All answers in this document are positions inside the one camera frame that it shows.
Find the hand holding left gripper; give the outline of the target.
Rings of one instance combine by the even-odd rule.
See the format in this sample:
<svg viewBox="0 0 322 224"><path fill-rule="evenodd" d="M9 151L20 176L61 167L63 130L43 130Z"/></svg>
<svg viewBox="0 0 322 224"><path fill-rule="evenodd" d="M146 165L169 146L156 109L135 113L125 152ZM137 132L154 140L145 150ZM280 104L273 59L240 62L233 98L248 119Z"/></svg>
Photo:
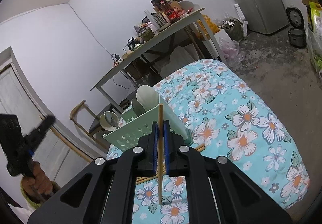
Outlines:
<svg viewBox="0 0 322 224"><path fill-rule="evenodd" d="M41 195L50 195L53 190L52 182L41 169L39 162L33 163L33 177L23 177L21 185L27 195L33 198L37 195L33 188Z"/></svg>

